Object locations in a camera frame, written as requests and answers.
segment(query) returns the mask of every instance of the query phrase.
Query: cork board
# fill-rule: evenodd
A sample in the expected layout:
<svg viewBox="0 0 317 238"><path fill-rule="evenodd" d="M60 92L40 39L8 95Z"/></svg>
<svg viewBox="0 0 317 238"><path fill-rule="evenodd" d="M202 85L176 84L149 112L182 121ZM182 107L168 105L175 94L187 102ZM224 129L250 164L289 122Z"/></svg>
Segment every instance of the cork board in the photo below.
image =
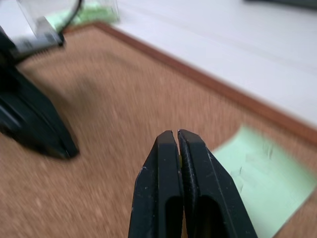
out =
<svg viewBox="0 0 317 238"><path fill-rule="evenodd" d="M85 28L66 39L20 70L68 120L80 156L55 163L0 135L0 237L127 237L135 178L169 129L212 150L246 124L317 173L312 144L115 37ZM316 213L315 192L276 237L317 237Z"/></svg>

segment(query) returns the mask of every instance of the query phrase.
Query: black cable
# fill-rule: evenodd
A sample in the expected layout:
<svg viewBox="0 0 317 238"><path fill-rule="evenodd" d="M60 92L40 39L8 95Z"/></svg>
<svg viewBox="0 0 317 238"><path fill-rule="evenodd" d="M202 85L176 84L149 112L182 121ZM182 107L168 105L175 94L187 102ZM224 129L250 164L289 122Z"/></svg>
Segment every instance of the black cable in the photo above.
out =
<svg viewBox="0 0 317 238"><path fill-rule="evenodd" d="M69 16L68 20L65 21L65 24L61 29L59 29L58 33L63 33L63 31L69 26L69 24L73 21L75 16L77 15L78 11L81 9L83 0L78 0L74 10L72 11L71 15Z"/></svg>

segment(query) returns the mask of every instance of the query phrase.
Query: clear plastic container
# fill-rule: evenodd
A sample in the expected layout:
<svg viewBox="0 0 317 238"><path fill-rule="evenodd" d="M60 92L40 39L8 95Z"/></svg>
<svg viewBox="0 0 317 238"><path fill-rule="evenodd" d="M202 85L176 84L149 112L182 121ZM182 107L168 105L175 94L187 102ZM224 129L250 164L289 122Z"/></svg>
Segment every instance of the clear plastic container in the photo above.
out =
<svg viewBox="0 0 317 238"><path fill-rule="evenodd" d="M18 3L36 35L48 30L48 23L55 30L64 25L78 4L77 0L18 0ZM83 0L82 8L71 25L93 21L114 23L118 20L116 0Z"/></svg>

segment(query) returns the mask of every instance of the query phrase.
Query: wooden border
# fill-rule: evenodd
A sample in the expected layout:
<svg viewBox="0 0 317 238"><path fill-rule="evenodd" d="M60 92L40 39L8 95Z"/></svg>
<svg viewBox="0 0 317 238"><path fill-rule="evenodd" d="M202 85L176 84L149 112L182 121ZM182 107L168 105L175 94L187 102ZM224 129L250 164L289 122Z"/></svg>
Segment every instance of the wooden border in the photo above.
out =
<svg viewBox="0 0 317 238"><path fill-rule="evenodd" d="M296 136L304 139L305 141L317 146L317 130L305 125L303 122L300 122L283 112L280 112L269 105L266 105L263 102L260 102L246 94L222 83L216 78L206 75L202 72L197 71L196 69L170 57L151 46L148 46L118 30L115 30L111 26L95 22L88 25L75 27L67 30L67 33L74 32L87 27L97 27L98 29L104 31L105 33L116 37L117 39L123 41L129 46L141 51L142 53L168 65L172 69L178 71L189 79L200 83L201 85L214 90L215 92L223 95L224 97L232 100L235 103L245 107L249 111L258 114L259 116L273 122L274 124L288 130L289 132L295 134Z"/></svg>

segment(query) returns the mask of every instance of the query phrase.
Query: green item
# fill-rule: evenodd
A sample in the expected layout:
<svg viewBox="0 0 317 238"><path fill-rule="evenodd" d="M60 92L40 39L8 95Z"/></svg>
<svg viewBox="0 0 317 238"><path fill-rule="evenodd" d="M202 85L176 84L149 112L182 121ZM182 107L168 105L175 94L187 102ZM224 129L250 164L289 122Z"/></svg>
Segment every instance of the green item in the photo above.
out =
<svg viewBox="0 0 317 238"><path fill-rule="evenodd" d="M259 238L273 237L317 185L276 143L245 126L213 154L232 176Z"/></svg>
<svg viewBox="0 0 317 238"><path fill-rule="evenodd" d="M70 15L70 10L56 12L45 16L51 26L58 30L64 24L64 20ZM111 6L103 6L98 2L84 3L82 9L74 18L71 26L86 24L93 21L104 21L114 23L118 21L118 14Z"/></svg>

